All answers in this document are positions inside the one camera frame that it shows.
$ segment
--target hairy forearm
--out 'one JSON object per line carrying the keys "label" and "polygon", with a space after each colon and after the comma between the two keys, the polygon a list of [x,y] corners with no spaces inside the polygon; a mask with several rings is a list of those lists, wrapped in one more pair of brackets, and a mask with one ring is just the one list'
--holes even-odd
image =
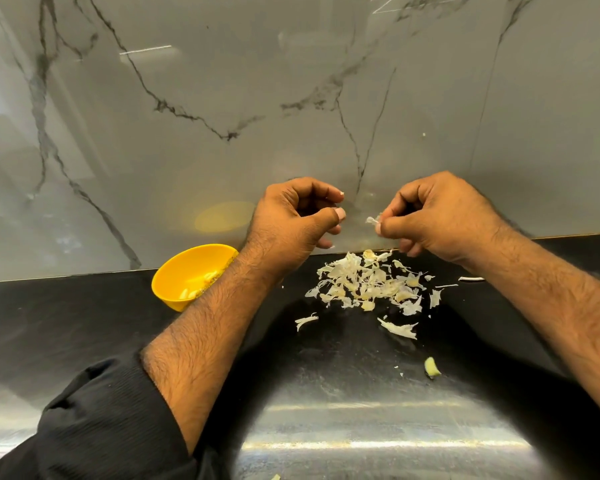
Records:
{"label": "hairy forearm", "polygon": [[467,268],[526,316],[600,406],[600,281],[508,226]]}
{"label": "hairy forearm", "polygon": [[245,248],[208,291],[144,350],[144,368],[193,451],[251,318],[275,284]]}

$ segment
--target plastic bowl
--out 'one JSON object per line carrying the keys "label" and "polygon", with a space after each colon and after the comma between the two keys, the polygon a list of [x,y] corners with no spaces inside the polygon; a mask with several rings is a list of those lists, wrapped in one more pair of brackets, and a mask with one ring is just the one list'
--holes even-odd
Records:
{"label": "plastic bowl", "polygon": [[181,298],[184,290],[192,292],[208,287],[205,275],[218,276],[238,256],[238,251],[225,244],[204,244],[176,254],[153,275],[151,290],[165,304],[181,312],[195,298]]}

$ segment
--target person's right arm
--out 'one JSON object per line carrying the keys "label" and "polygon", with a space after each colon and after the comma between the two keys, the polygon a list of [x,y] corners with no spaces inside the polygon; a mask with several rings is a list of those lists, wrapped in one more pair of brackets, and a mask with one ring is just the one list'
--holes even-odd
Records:
{"label": "person's right arm", "polygon": [[[417,209],[406,216],[408,203]],[[470,184],[442,172],[403,186],[376,232],[485,278],[551,343],[600,406],[600,281],[499,217]]]}

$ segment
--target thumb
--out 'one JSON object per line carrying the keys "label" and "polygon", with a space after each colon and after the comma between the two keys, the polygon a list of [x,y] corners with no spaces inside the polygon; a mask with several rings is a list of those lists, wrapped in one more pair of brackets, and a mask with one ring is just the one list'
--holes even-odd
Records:
{"label": "thumb", "polygon": [[311,216],[303,217],[303,219],[307,219],[309,222],[311,222],[311,237],[317,241],[329,229],[340,224],[340,222],[342,222],[346,216],[347,213],[344,211],[344,209],[339,207],[325,207],[324,209],[318,210],[318,212],[312,214]]}
{"label": "thumb", "polygon": [[417,210],[407,216],[389,217],[380,223],[379,234],[388,239],[424,240],[426,210]]}

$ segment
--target rolled-up sleeve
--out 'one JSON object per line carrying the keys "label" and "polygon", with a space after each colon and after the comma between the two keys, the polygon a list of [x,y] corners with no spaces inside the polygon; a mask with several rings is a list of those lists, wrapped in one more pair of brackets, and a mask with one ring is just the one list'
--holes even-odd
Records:
{"label": "rolled-up sleeve", "polygon": [[197,470],[137,353],[81,372],[44,409],[37,434],[0,460],[0,480],[193,480]]}

